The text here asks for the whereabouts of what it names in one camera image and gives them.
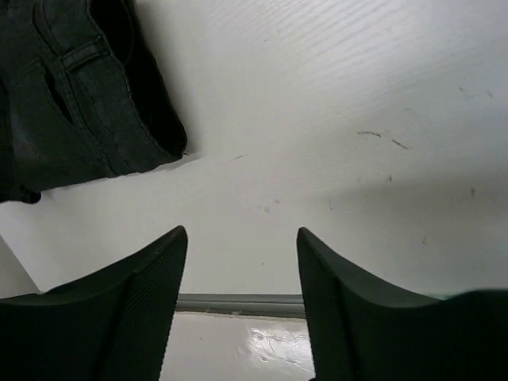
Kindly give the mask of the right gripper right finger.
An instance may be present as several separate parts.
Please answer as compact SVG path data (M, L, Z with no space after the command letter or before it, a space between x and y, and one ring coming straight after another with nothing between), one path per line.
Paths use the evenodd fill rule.
M506 379L506 290L446 299L408 291L305 228L297 253L316 379Z

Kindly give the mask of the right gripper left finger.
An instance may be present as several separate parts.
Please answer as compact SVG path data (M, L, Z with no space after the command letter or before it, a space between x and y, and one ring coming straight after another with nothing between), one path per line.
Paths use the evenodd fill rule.
M3 380L158 380L187 254L178 226L43 294L1 300Z

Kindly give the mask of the black trousers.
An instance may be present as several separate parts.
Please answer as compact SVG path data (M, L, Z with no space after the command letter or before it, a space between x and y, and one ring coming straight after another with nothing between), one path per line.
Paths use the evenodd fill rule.
M2 2L3 202L152 171L186 146L133 2Z

